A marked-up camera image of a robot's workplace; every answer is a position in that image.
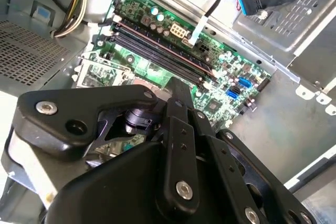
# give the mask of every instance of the black plastic bracket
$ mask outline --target black plastic bracket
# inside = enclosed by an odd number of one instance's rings
[[[56,104],[57,113],[39,113],[35,106],[40,101]],[[45,152],[58,158],[76,160],[85,155],[98,137],[101,112],[109,111],[107,130],[124,111],[149,110],[156,103],[155,94],[141,85],[34,91],[19,97],[13,127],[24,141]]]

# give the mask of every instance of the perforated metal panel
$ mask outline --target perforated metal panel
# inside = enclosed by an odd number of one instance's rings
[[[240,15],[234,29],[246,40],[253,41],[256,47],[272,59],[288,66],[304,50],[304,45],[309,44],[306,39],[315,34],[317,27],[333,13],[335,2],[336,0],[295,0],[287,5],[268,8],[265,20]]]
[[[0,22],[0,75],[31,86],[69,53],[16,24]]]

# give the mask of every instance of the black ram slot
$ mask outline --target black ram slot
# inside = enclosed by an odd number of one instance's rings
[[[112,36],[113,42],[116,44],[126,48],[127,50],[130,50],[139,56],[150,60],[151,62],[157,64],[158,66],[167,69],[168,71],[176,74],[177,76],[180,76],[195,85],[200,84],[200,78],[202,76],[198,75],[195,72],[192,72],[188,69],[185,69],[181,67],[179,64],[172,61],[170,58],[166,57],[165,55],[162,55],[160,53],[157,53],[156,51],[152,50],[146,45],[143,45],[138,42],[138,40],[135,40],[134,38],[130,38],[129,36],[122,33],[123,30],[121,29],[119,34],[117,36]]]
[[[188,62],[185,62],[184,60],[172,55],[170,52],[162,49],[161,47],[158,47],[154,43],[152,43],[150,40],[143,39],[142,37],[138,36],[137,34],[133,33],[133,31],[128,30],[124,27],[119,27],[118,32],[115,33],[115,36],[118,36],[119,34],[124,34],[126,37],[131,38],[132,40],[137,41],[138,43],[144,45],[145,47],[148,47],[151,49],[151,51],[156,52],[156,54],[160,55],[162,59],[170,59],[172,63],[174,63],[175,67],[179,66],[179,68],[182,68],[183,72],[189,70],[191,73],[195,73],[198,77],[205,79],[207,74],[204,73],[202,70],[199,70],[199,68],[194,67],[193,65],[189,64]]]
[[[181,48],[173,45],[168,40],[165,40],[164,38],[161,38],[160,36],[153,34],[151,31],[148,31],[146,28],[143,28],[128,19],[124,18],[120,23],[140,33],[141,35],[145,36],[149,40],[160,44],[166,50],[174,52],[175,54],[183,58],[185,61],[192,62],[194,65],[198,66],[200,69],[207,72],[210,76],[212,75],[209,64],[197,59],[196,57],[182,50]]]

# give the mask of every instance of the ventilation grille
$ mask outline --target ventilation grille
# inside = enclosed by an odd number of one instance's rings
[[[0,22],[0,75],[30,86],[69,53],[9,21]]]
[[[282,36],[295,36],[297,28],[302,29],[301,26],[308,16],[316,15],[315,8],[319,5],[320,1],[321,0],[297,0],[296,3],[288,5],[279,12],[269,10],[268,19],[272,18],[272,15],[277,16],[277,23],[270,25],[269,28]],[[262,26],[267,24],[266,19],[260,20],[256,16],[248,18]]]

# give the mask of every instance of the chip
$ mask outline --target chip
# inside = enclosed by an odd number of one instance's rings
[[[207,106],[205,107],[205,110],[210,112],[210,113],[214,113],[216,112],[223,104],[221,102],[218,102],[215,99],[212,99],[209,101],[209,103],[207,104]]]
[[[142,19],[141,19],[141,24],[142,25],[145,25],[145,26],[149,26],[149,24],[151,23],[151,18],[150,17],[148,17],[147,15],[144,15],[143,17],[142,17]]]

